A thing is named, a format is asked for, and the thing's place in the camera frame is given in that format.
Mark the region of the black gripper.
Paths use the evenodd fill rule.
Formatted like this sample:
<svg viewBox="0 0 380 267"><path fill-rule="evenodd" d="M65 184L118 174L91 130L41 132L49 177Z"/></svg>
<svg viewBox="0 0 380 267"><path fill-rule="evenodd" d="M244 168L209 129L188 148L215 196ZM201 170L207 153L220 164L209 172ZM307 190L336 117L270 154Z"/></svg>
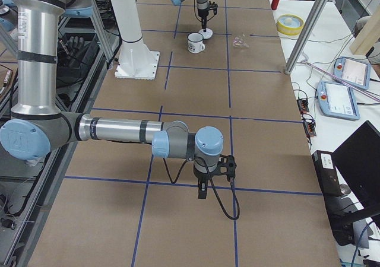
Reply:
<svg viewBox="0 0 380 267"><path fill-rule="evenodd" d="M200 177L198 178L198 199L206 199L208 190L208 178Z"/></svg>
<svg viewBox="0 0 380 267"><path fill-rule="evenodd" d="M208 16L208 10L199 10L198 16L201 19L201 28L202 31L207 31L207 16Z"/></svg>

